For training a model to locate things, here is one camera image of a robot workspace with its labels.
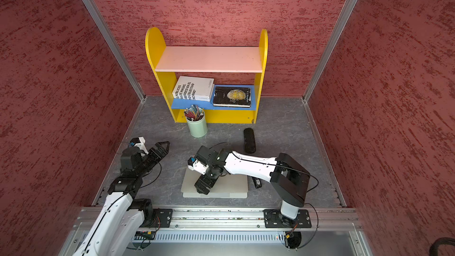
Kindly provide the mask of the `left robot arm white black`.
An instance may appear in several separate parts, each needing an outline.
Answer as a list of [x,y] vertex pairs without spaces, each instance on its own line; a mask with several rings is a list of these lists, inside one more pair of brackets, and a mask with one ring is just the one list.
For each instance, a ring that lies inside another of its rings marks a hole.
[[169,153],[170,142],[146,148],[143,137],[133,138],[120,156],[120,175],[111,183],[105,203],[75,256],[122,256],[141,227],[158,218],[150,199],[137,199],[143,178]]

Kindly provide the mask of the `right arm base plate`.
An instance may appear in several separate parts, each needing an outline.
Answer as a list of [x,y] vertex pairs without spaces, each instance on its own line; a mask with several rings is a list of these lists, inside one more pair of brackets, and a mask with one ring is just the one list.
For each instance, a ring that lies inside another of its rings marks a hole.
[[300,209],[295,219],[290,219],[281,214],[278,209],[264,209],[264,222],[266,228],[311,228],[309,212],[306,209]]

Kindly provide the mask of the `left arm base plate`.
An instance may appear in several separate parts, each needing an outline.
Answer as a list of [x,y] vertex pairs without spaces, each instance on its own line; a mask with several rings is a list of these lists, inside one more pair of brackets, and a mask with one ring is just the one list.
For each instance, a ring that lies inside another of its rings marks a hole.
[[173,213],[172,209],[147,210],[141,228],[169,228]]

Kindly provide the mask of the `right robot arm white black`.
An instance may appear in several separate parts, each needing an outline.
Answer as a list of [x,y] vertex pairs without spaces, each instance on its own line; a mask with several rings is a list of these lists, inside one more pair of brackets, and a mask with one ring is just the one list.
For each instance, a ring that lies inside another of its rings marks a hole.
[[189,157],[188,168],[200,174],[194,187],[207,195],[223,173],[246,175],[268,182],[282,199],[280,214],[284,219],[296,220],[305,204],[311,174],[290,155],[260,158],[222,149],[217,152],[201,146]]

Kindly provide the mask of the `silver laptop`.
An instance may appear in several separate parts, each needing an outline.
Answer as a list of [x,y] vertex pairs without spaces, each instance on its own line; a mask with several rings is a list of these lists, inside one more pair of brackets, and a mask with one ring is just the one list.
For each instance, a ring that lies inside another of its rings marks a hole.
[[200,176],[200,173],[186,169],[181,186],[183,198],[246,199],[248,197],[248,177],[246,175],[220,177],[207,195],[198,193],[194,187]]

